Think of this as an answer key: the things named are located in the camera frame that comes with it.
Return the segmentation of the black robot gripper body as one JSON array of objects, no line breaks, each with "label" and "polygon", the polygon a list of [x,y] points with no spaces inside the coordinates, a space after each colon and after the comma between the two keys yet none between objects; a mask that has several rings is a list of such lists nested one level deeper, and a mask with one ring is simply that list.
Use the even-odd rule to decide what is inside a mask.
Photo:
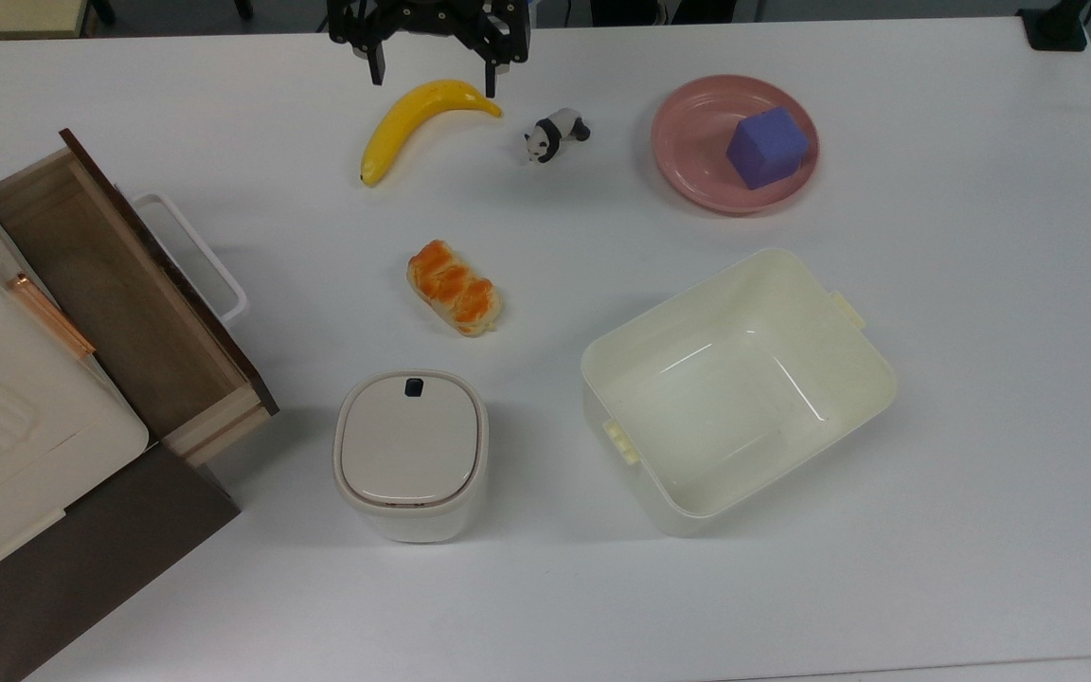
[{"label": "black robot gripper body", "polygon": [[329,1],[328,35],[382,64],[395,33],[446,36],[488,65],[524,63],[531,43],[528,1]]}]

